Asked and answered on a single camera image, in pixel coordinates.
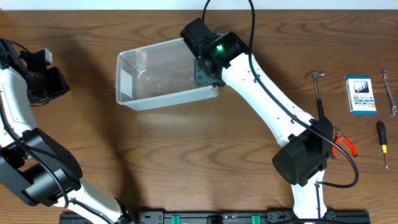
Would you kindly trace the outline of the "clear plastic container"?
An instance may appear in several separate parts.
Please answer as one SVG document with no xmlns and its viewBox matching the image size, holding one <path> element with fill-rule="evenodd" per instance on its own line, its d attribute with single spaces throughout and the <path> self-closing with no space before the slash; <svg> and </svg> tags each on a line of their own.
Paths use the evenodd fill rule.
<svg viewBox="0 0 398 224">
<path fill-rule="evenodd" d="M 216 98 L 217 86 L 197 85 L 195 57 L 182 39 L 119 53 L 116 101 L 136 111 Z"/>
</svg>

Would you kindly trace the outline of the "small claw hammer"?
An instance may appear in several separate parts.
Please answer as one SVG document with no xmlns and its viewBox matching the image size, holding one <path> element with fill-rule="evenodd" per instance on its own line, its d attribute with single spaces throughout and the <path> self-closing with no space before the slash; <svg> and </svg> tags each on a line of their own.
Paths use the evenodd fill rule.
<svg viewBox="0 0 398 224">
<path fill-rule="evenodd" d="M 312 77 L 314 84 L 315 84 L 315 91 L 316 91 L 316 96 L 317 96 L 317 109 L 318 109 L 318 116 L 319 119 L 323 118 L 325 116 L 324 114 L 324 109 L 323 109 L 323 104 L 322 104 L 322 99 L 321 99 L 321 95 L 320 95 L 320 90 L 319 90 L 319 86 L 318 86 L 318 79 L 320 77 L 324 77 L 325 73 L 324 72 L 310 72 L 308 73 L 305 78 L 308 77 Z"/>
</svg>

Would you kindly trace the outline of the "red handled pliers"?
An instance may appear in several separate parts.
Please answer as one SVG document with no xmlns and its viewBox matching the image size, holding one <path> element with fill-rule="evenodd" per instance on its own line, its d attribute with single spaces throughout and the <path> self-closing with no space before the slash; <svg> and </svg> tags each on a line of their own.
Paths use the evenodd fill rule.
<svg viewBox="0 0 398 224">
<path fill-rule="evenodd" d="M 343 141 L 351 150 L 352 156 L 353 157 L 358 157 L 358 152 L 357 149 L 355 148 L 354 144 L 349 141 L 346 136 L 343 134 L 341 128 L 339 126 L 335 127 L 335 137 L 334 137 L 334 143 L 339 144 L 340 141 Z"/>
</svg>

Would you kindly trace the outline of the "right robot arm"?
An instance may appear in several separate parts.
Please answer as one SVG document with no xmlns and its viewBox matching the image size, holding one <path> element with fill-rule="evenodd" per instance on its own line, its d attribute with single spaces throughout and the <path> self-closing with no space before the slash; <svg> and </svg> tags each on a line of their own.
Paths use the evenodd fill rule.
<svg viewBox="0 0 398 224">
<path fill-rule="evenodd" d="M 321 181 L 331 147 L 314 134 L 330 137 L 331 123 L 315 119 L 292 102 L 266 75 L 249 47 L 232 31 L 212 32 L 195 19 L 180 33 L 197 64 L 215 85 L 228 85 L 261 117 L 280 151 L 272 158 L 277 172 L 291 185 L 297 218 L 323 218 L 327 208 Z"/>
</svg>

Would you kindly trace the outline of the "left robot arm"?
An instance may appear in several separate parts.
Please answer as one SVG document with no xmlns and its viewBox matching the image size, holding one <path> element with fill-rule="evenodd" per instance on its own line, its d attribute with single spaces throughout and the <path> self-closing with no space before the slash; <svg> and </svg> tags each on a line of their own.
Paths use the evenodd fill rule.
<svg viewBox="0 0 398 224">
<path fill-rule="evenodd" d="M 52 53 L 1 39 L 1 184 L 30 206 L 67 208 L 91 223 L 133 223 L 114 197 L 83 178 L 72 153 L 41 130 L 32 108 L 70 90 Z"/>
</svg>

